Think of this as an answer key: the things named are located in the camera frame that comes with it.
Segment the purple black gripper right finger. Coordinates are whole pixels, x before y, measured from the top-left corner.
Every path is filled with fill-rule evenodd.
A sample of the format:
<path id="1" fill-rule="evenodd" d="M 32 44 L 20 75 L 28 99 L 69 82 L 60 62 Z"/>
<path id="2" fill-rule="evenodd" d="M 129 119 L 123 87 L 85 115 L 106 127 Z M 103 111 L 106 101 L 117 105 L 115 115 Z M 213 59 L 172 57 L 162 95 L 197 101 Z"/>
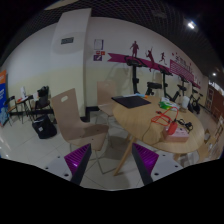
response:
<path id="1" fill-rule="evenodd" d="M 137 143 L 132 144 L 132 155 L 139 170 L 144 185 L 153 182 L 151 173 L 159 155 Z"/>

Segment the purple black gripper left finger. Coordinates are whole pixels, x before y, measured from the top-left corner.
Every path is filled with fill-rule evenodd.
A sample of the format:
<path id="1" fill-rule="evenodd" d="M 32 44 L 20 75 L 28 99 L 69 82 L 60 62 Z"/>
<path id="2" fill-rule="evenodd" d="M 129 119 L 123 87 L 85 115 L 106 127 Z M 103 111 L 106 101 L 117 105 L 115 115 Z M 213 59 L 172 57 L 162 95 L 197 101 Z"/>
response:
<path id="1" fill-rule="evenodd" d="M 76 185 L 81 183 L 91 153 L 91 145 L 87 144 L 64 157 L 65 162 L 72 173 L 72 183 Z"/>

